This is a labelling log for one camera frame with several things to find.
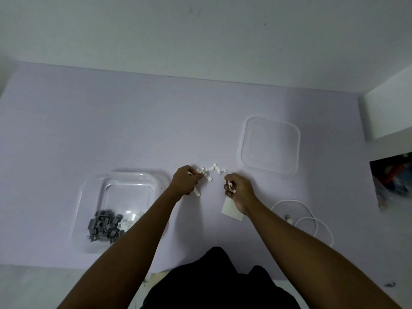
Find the white cable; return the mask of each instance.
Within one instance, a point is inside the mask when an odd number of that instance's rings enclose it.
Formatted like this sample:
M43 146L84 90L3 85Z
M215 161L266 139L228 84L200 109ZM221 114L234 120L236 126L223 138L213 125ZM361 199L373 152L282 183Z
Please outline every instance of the white cable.
M270 211L272 211L273 208L275 208L277 204L280 204L280 203L282 203L282 202L284 202L284 201L295 201L295 202L297 202L297 203L301 203L303 206L306 207L306 209L308 210L308 212L311 214L312 218L315 218L314 214L311 212L311 210L309 209L309 207L308 207L304 202L299 201L299 200L297 200L297 199L284 199L284 200L282 200L282 201L279 201L279 202L277 202L276 204L274 204L274 205L272 206L272 208L270 208ZM317 220L315 219L315 233L313 233L313 237L315 237L317 233L318 233L318 222L317 222Z
M322 223L322 224L325 226L325 228L327 229L327 231L329 232L330 238L332 239L331 243L329 244L329 247L332 247L332 246L333 246L333 244L334 244L334 242L335 242L335 239L333 238L333 234L332 234L331 230L329 229L329 227L326 225L326 223L324 223L324 222L322 222L321 220L316 219L316 218L303 217L303 218L298 219L298 220L295 222L295 227L296 227L296 225L299 223L299 221L302 221L302 220L304 220L304 219L312 219L312 220L315 220L315 222L320 222L320 223Z
M326 229L327 229L327 231L329 232L330 237L331 237L331 239L332 239L332 242L331 242L331 244L329 245L329 247L332 247L332 246L333 246L333 244L334 244L334 242L335 242L335 239L333 238L333 234L332 234L331 230L329 229L329 227L328 227L324 222L322 222L321 220L315 218L315 216L313 215L312 211L309 209L309 207L308 207L304 202L299 201L299 200L297 200L297 199L284 199L284 200L279 201L279 202L277 202L276 204L274 204L274 205L272 206L272 208L270 208L270 211L272 211L272 209L275 208L277 204L282 203L282 202L284 202L284 201L294 201L294 202L301 203L303 206L306 207L306 209L308 210L308 212L309 212L309 213L311 214L311 216L312 216L312 217L303 217L303 218L298 219L298 220L295 222L295 224L293 224L295 227L296 227L296 225L297 225L300 221L302 221L302 220L304 220L304 219L314 220L314 221L315 221L315 233L313 233L313 237L316 237L316 234L318 233L318 222L319 222L319 223L322 223L322 224L326 227Z

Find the clear plastic container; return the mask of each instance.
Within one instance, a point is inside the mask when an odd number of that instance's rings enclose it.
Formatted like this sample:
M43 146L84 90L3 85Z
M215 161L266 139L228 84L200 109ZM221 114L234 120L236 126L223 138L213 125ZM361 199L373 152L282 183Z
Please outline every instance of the clear plastic container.
M109 172L94 176L81 187L72 246L78 253L103 253L109 240L90 242L87 238L90 219L97 211L111 209L132 220L139 212L145 213L162 193L160 182L149 173Z
M249 117L238 149L239 163L250 170L291 177L299 164L300 131L291 123Z

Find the cable connector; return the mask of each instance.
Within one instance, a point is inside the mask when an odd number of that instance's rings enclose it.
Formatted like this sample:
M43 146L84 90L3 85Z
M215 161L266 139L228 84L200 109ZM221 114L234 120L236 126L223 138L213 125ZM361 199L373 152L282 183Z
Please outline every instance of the cable connector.
M289 223L290 225L293 225L292 219L291 219L291 217L290 217L289 215L286 215L286 216L285 216L285 219L286 219L286 222L287 222L287 223Z

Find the hand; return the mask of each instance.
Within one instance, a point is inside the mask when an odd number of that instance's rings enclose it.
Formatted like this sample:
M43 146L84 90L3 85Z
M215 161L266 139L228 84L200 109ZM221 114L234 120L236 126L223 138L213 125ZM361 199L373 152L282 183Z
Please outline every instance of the hand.
M248 215L252 207L261 204L258 198L253 191L252 183L248 178L239 176L236 173L231 173L224 177L226 181L233 183L233 188L236 190L236 193L229 191L229 185L226 183L223 187L227 197L230 197L234 200L236 208L243 213Z
M203 174L197 173L190 166L180 167L173 175L172 182L168 187L168 190L176 194L181 198L183 195L189 195L193 191L197 182L203 178Z

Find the forearm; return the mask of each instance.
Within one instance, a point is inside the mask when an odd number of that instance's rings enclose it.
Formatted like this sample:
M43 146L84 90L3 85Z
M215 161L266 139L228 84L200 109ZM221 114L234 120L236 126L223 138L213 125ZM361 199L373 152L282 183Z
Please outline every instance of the forearm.
M166 189L86 271L59 308L127 308L144 280L176 202Z
M256 202L250 220L311 308L399 308L342 255Z

